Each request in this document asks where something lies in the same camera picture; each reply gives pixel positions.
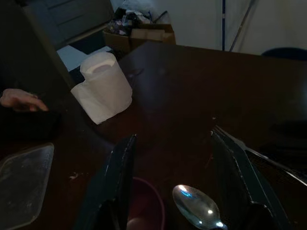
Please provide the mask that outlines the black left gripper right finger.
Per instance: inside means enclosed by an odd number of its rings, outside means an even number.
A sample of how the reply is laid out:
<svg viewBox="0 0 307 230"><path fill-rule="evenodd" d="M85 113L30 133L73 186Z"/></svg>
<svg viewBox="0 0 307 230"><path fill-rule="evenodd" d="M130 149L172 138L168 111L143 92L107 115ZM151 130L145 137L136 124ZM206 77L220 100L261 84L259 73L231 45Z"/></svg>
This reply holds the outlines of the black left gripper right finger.
<svg viewBox="0 0 307 230"><path fill-rule="evenodd" d="M220 129L211 132L213 158L230 230L290 230L291 223L270 183L247 154Z"/></svg>

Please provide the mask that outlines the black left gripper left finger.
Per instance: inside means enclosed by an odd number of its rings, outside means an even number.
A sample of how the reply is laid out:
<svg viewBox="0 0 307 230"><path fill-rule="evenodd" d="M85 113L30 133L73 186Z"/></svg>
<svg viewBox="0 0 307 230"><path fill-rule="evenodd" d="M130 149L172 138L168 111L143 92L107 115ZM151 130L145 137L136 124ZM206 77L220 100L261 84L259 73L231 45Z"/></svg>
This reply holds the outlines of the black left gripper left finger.
<svg viewBox="0 0 307 230"><path fill-rule="evenodd" d="M125 230L137 136L122 139L91 178L78 215L79 230Z"/></svg>

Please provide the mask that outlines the person's left hand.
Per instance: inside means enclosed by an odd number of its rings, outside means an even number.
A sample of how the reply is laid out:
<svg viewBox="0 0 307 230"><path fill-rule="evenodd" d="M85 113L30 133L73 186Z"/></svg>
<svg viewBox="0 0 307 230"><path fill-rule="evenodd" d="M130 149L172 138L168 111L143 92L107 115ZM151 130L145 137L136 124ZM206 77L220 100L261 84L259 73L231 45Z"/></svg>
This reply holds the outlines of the person's left hand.
<svg viewBox="0 0 307 230"><path fill-rule="evenodd" d="M48 107L36 95L20 89L5 89L0 104L17 112L48 111Z"/></svg>

